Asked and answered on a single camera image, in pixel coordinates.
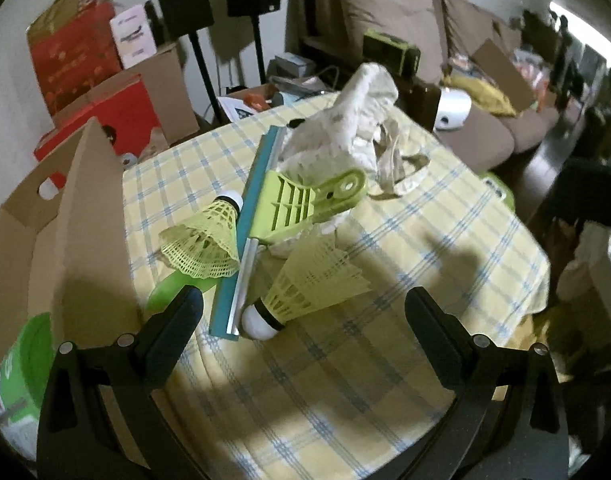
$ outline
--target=yellow bag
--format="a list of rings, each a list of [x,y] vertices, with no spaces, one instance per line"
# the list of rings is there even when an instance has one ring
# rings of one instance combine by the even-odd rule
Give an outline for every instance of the yellow bag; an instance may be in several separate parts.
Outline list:
[[[509,117],[518,115],[508,96],[487,81],[462,75],[444,75],[441,84],[467,92],[474,104],[492,115]]]

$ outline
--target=table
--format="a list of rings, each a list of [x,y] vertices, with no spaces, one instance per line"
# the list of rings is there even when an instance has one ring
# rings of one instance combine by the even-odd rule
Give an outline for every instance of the table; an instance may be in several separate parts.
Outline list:
[[[158,234],[243,190],[260,136],[307,117],[335,95],[274,108],[183,143],[124,175],[125,225],[142,305],[171,270]],[[453,400],[405,321],[403,301],[425,286],[471,333],[505,344],[525,314],[545,307],[549,263],[524,225],[431,134],[393,114],[425,143],[429,175],[393,200],[363,199],[338,244],[373,292],[295,320],[266,343],[208,334],[214,291],[166,392],[183,438],[214,478],[363,478],[411,446]],[[250,299],[280,262],[267,254]]]

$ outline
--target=green and white container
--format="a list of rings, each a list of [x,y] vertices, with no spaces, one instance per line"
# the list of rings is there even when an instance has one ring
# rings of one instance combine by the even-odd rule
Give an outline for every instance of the green and white container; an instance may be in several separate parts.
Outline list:
[[[45,313],[26,323],[0,363],[0,432],[16,452],[32,461],[53,361],[50,314]]]

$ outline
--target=screw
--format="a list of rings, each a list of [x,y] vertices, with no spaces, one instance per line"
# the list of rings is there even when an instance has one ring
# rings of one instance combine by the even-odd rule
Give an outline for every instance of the screw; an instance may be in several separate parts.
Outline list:
[[[490,346],[490,338],[483,334],[477,334],[472,338],[474,344],[479,348],[487,348]]]
[[[125,348],[130,346],[134,342],[134,336],[132,334],[124,334],[118,337],[116,344]]]
[[[61,345],[59,346],[59,352],[63,355],[69,354],[73,348],[74,345],[69,341],[66,341],[65,343],[61,343]]]
[[[537,352],[539,355],[547,355],[548,353],[547,346],[545,346],[543,343],[535,343],[534,346],[532,346],[532,350]]]

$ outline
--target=red box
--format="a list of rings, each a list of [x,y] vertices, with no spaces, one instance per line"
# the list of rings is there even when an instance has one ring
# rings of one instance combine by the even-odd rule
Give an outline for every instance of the red box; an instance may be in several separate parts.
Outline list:
[[[114,14],[111,2],[91,6],[30,47],[38,85],[51,116],[121,71],[109,26]]]
[[[43,160],[92,117],[101,123],[114,146],[114,152],[122,158],[124,167],[135,164],[143,151],[156,143],[153,137],[165,142],[159,118],[154,112],[145,85],[139,78],[135,78],[114,94],[79,110],[61,128],[55,128],[44,135],[34,150],[36,159]],[[53,175],[52,181],[59,189],[65,184],[63,175]]]

